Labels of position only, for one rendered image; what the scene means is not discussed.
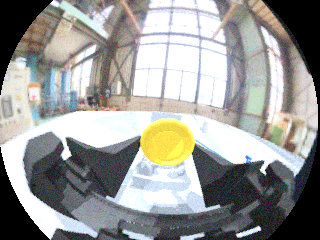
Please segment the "yellow plate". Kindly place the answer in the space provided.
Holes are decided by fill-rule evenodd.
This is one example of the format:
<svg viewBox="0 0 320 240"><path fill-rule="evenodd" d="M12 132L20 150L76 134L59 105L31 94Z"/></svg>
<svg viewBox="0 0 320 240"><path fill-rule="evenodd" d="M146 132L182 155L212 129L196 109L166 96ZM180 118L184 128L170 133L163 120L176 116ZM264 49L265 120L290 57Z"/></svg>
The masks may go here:
<svg viewBox="0 0 320 240"><path fill-rule="evenodd" d="M196 144L192 129L175 119L161 119L149 124L140 141L145 157L163 167L183 163L191 156Z"/></svg>

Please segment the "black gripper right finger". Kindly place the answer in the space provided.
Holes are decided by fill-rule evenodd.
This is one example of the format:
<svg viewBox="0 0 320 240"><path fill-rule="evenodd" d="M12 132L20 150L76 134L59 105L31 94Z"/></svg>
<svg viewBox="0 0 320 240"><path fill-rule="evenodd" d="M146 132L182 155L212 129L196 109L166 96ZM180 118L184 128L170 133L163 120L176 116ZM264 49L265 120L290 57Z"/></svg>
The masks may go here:
<svg viewBox="0 0 320 240"><path fill-rule="evenodd" d="M207 208L219 205L220 199L239 185L239 181L244 179L244 176L259 171L263 168L265 161L261 159L249 161L249 163L248 161L239 164L231 163L199 144L195 144L191 155L199 176L200 188L203 189L201 195L203 195L204 207Z"/></svg>

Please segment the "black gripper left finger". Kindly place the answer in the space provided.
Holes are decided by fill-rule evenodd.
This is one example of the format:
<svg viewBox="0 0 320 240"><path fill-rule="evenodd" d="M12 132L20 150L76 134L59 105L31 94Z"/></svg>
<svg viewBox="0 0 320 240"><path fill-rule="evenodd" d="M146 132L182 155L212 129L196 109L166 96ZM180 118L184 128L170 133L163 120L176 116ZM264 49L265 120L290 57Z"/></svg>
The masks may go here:
<svg viewBox="0 0 320 240"><path fill-rule="evenodd" d="M141 147L140 135L101 148L81 143L76 137L65 136L64 140L67 140L69 153L89 165L108 192L107 196L115 199Z"/></svg>

